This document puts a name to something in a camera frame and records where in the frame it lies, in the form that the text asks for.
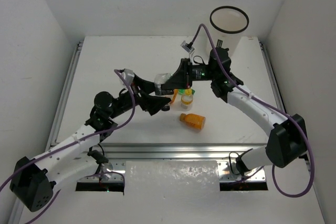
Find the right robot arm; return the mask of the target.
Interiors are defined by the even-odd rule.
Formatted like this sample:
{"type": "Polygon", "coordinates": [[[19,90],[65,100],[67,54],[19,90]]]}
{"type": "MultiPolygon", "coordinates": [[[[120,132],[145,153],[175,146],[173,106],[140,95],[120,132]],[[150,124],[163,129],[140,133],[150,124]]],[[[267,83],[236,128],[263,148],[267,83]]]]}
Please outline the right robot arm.
{"type": "Polygon", "coordinates": [[[265,146],[240,154],[233,171],[244,175],[260,166],[286,167],[307,151],[304,119],[298,114],[287,118],[257,102],[258,98],[231,73],[230,65],[228,49],[219,47],[211,50],[207,64],[194,65],[183,58],[176,72],[161,84],[161,90],[187,89],[194,81],[210,81],[216,97],[242,111],[268,136],[265,146]]]}

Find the orange bottle fruit label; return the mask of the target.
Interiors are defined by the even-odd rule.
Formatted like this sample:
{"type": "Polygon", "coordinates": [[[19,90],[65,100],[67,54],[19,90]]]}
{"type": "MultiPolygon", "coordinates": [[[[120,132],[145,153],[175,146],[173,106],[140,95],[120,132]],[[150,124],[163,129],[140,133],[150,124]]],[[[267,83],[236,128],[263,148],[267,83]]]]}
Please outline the orange bottle fruit label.
{"type": "Polygon", "coordinates": [[[170,104],[174,103],[177,95],[178,95],[178,89],[175,89],[170,104]]]}

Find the orange bottle brown cap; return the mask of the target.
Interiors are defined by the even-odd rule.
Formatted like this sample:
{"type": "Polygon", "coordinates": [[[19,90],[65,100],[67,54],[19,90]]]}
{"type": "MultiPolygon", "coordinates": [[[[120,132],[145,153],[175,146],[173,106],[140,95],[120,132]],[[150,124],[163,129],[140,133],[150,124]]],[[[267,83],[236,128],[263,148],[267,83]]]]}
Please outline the orange bottle brown cap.
{"type": "Polygon", "coordinates": [[[198,131],[200,131],[204,128],[204,125],[205,125],[205,122],[206,122],[206,117],[201,116],[201,115],[197,115],[197,114],[193,114],[193,113],[189,113],[189,114],[181,113],[179,119],[185,125],[193,128],[193,129],[196,129],[198,131]]]}

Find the clear bottle black label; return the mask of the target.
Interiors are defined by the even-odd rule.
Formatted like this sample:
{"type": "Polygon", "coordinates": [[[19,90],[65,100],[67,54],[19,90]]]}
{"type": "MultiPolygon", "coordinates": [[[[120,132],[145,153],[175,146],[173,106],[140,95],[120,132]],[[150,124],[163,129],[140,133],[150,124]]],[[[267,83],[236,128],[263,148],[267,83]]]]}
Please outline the clear bottle black label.
{"type": "Polygon", "coordinates": [[[166,81],[172,76],[171,73],[159,73],[154,78],[155,85],[155,95],[159,97],[166,97],[172,99],[172,91],[162,90],[161,85],[165,84],[166,81]]]}

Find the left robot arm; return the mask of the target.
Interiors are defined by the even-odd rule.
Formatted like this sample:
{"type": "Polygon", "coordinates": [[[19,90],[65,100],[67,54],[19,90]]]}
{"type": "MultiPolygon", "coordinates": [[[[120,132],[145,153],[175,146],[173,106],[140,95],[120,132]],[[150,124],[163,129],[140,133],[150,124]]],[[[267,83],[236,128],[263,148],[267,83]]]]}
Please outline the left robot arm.
{"type": "Polygon", "coordinates": [[[31,212],[47,205],[64,185],[107,166],[108,159],[93,147],[119,128],[114,118],[127,111],[134,113],[137,105],[154,115],[170,102],[162,95],[161,81],[146,81],[127,70],[117,74],[125,85],[117,98],[107,91],[99,92],[89,119],[74,134],[50,150],[16,163],[9,187],[31,212]]]}

